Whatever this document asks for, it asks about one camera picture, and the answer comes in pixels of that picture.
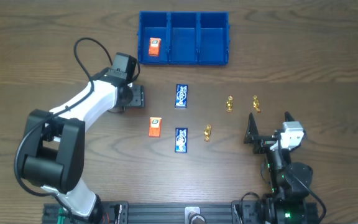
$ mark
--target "wood grain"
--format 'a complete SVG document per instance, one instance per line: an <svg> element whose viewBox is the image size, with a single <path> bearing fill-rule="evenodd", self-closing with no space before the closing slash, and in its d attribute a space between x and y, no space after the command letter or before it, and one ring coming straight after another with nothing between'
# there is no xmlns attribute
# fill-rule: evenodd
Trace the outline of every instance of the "wood grain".
<svg viewBox="0 0 358 224"><path fill-rule="evenodd" d="M112 54L137 55L141 10L229 11L229 64L142 66L146 108L106 113L86 135L83 177L93 191L129 202L230 202L269 192L259 175L263 156L242 143L258 95L261 133L279 128L285 111L307 130L292 158L314 169L324 223L358 222L358 1L20 0L0 1L0 223L40 223L43 203L53 201L20 189L12 165L29 112L84 88L75 40L90 36ZM108 65L92 43L78 51L91 73ZM176 83L189 84L186 110L173 108ZM159 139L148 137L150 116L163 119ZM188 154L173 151L178 126L189 129Z"/></svg>

